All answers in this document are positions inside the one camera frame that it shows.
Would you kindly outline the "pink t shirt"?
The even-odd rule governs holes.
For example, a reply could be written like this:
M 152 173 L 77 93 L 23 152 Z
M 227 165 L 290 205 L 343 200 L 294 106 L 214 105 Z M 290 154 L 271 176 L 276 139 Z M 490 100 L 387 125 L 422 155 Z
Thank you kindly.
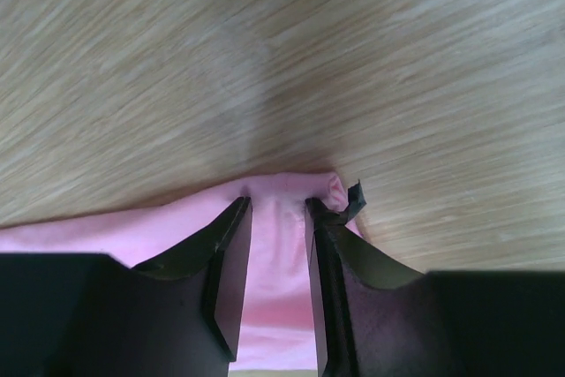
M 211 223 L 236 197 L 252 200 L 252 239 L 242 328 L 233 371 L 317 367 L 305 242 L 305 201 L 343 211 L 334 172 L 243 177 L 159 207 L 21 225 L 1 231 L 10 252 L 109 253 L 127 266 L 172 247 Z

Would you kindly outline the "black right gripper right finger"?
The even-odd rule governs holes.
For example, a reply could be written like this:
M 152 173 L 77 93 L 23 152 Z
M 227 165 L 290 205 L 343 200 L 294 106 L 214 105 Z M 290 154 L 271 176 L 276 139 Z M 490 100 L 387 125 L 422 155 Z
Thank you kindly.
M 364 206 L 305 203 L 319 375 L 563 375 L 563 273 L 419 273 L 350 229 Z

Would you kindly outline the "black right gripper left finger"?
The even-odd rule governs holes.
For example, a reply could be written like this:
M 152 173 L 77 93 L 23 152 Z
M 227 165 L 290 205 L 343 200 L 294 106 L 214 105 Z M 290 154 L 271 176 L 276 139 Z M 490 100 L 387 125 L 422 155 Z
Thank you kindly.
M 134 267 L 101 253 L 1 257 L 4 376 L 224 376 L 237 358 L 252 203 Z

